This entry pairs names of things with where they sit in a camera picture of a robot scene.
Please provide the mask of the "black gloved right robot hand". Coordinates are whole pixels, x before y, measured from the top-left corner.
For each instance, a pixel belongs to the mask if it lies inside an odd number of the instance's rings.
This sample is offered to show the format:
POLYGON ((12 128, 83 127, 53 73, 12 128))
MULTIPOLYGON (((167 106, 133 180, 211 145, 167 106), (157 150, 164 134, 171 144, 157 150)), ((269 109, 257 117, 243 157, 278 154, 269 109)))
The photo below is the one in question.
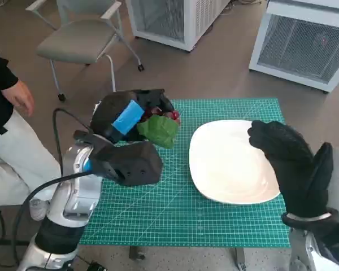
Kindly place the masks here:
POLYGON ((286 212, 300 218, 326 214, 332 144, 324 142, 313 154, 299 132, 277 121, 253 121, 247 133, 249 143, 264 152, 275 171, 286 212))

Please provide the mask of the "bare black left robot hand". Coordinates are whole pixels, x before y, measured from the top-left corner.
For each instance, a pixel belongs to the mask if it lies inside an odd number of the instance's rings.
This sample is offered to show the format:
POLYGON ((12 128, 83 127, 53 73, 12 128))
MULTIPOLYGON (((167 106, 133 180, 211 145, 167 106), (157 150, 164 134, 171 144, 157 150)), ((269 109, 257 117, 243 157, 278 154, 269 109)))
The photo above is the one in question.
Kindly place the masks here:
POLYGON ((118 91, 105 96, 96 105, 90 128, 111 143, 144 141, 136 125, 143 115, 154 108, 162 112, 175 110, 164 95, 164 89, 118 91))

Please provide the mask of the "person's hand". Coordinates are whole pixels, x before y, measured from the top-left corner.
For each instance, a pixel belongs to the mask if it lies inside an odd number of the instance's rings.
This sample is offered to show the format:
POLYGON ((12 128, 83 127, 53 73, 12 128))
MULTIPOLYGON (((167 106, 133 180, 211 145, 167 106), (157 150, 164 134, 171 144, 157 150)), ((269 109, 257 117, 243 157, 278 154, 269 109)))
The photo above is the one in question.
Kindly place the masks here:
POLYGON ((32 115, 34 111, 34 99, 26 84, 21 80, 18 80, 15 85, 1 92, 14 107, 25 111, 28 116, 32 115))

